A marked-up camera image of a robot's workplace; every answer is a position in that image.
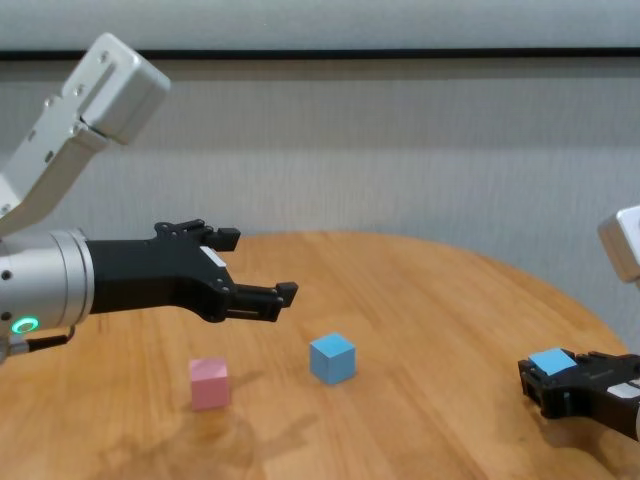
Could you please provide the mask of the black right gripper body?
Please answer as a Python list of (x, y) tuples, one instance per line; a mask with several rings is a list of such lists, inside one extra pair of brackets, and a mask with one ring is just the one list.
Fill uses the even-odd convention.
[(639, 440), (637, 368), (567, 373), (557, 386), (554, 418), (587, 418)]

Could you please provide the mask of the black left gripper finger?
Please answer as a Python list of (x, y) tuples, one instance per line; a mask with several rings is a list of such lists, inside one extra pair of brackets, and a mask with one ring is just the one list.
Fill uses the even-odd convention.
[(278, 283), (274, 287), (237, 284), (225, 308), (225, 317), (276, 322), (281, 311), (292, 305), (298, 288), (295, 282)]
[(236, 228), (213, 228), (202, 219), (182, 223), (158, 222), (154, 225), (157, 239), (191, 242), (215, 251), (234, 251), (241, 232)]

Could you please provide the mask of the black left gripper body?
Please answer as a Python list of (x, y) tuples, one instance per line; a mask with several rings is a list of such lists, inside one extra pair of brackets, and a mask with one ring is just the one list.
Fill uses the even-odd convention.
[(213, 250), (169, 234), (148, 240), (91, 240), (93, 314), (176, 306), (220, 322), (234, 287)]

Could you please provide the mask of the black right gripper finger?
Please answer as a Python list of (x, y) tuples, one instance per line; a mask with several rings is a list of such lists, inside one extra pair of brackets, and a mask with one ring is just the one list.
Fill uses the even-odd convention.
[(518, 362), (522, 393), (540, 409), (547, 419), (560, 419), (571, 414), (570, 394), (564, 373), (547, 374), (531, 360)]
[(636, 354), (613, 355), (591, 351), (577, 354), (575, 360), (578, 365), (590, 373), (638, 373), (639, 356)]

